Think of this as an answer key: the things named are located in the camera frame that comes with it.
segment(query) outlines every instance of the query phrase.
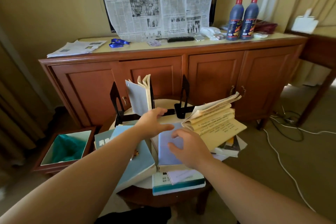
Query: hand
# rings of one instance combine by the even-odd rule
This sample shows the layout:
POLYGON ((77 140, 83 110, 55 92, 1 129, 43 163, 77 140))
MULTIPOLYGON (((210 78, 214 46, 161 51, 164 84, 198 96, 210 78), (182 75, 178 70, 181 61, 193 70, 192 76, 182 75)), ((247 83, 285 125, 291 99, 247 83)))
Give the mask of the hand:
POLYGON ((183 150, 177 148, 173 143, 168 143, 168 147, 176 158, 187 167, 199 170, 202 164, 214 159, 197 133, 187 128, 181 128, 175 130, 171 135, 172 138, 178 136, 183 138, 183 150))
POLYGON ((160 124, 158 122, 158 117, 165 112, 167 112, 167 109, 161 107, 152 109, 143 114, 134 127, 141 130, 145 139, 155 137, 163 131, 172 130, 174 129, 173 124, 160 124))

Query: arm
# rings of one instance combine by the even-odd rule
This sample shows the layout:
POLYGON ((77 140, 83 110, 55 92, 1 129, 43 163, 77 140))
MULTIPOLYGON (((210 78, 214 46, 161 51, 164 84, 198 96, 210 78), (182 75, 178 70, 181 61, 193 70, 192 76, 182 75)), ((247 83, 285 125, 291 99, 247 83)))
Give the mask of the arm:
POLYGON ((93 223, 124 173, 138 143, 174 128, 153 109, 112 141, 53 176, 1 216, 1 223, 93 223))
POLYGON ((214 159, 200 136, 186 128, 175 130, 183 150, 169 143, 175 156, 201 172, 241 223, 331 223, 299 203, 214 159))

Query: bookend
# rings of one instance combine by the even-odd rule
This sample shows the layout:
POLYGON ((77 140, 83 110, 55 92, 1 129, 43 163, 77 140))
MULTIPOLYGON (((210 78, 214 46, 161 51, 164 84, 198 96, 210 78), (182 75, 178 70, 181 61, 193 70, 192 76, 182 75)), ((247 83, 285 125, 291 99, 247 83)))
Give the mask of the bookend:
MULTIPOLYGON (((150 96, 151 96, 151 99, 152 99, 152 109, 154 109, 155 104, 154 104, 152 82, 149 82, 149 83, 150 83, 150 96)), ((180 95, 180 103, 174 104, 175 109, 168 109, 168 111, 163 116, 176 114, 176 116, 179 119, 184 119, 185 116, 186 116, 186 113, 192 112, 193 109, 194 109, 194 106, 187 106, 189 92, 190 92, 189 82, 188 82, 186 76, 183 75, 182 89, 181 89, 181 95, 180 95), (183 91, 185 91, 184 107, 182 107, 183 91)), ((121 102, 120 94, 119 94, 119 91, 118 91, 118 88, 117 88, 117 85, 116 85, 115 82, 113 82, 113 85, 112 85, 112 88, 111 88, 111 91, 110 91, 110 98, 111 98, 115 113, 117 114, 117 116, 115 118, 115 125, 114 125, 115 127, 118 126, 119 124, 122 124, 123 122, 126 122, 126 121, 140 119, 141 116, 139 116, 137 114, 124 115, 124 112, 125 112, 124 106, 121 102), (118 110, 117 99, 119 100, 121 110, 118 110)))

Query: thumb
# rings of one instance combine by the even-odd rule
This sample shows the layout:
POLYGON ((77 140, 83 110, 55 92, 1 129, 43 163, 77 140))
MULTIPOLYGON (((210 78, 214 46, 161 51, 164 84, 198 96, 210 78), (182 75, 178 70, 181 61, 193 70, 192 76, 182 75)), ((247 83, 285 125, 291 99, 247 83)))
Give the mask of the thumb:
POLYGON ((160 124, 159 126, 159 131, 160 133, 166 130, 172 130, 174 129, 174 125, 173 124, 160 124))
POLYGON ((182 150, 177 148, 173 143, 168 143, 168 148, 176 157, 182 153, 182 150))

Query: black remote control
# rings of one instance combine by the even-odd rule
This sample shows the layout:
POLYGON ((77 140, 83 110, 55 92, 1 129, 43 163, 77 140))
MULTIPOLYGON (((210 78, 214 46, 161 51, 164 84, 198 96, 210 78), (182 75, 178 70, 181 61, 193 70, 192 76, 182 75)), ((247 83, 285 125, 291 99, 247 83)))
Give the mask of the black remote control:
POLYGON ((178 36, 178 37, 171 37, 167 39, 168 43, 172 42, 184 42, 184 41, 194 41, 195 38, 193 36, 178 36))

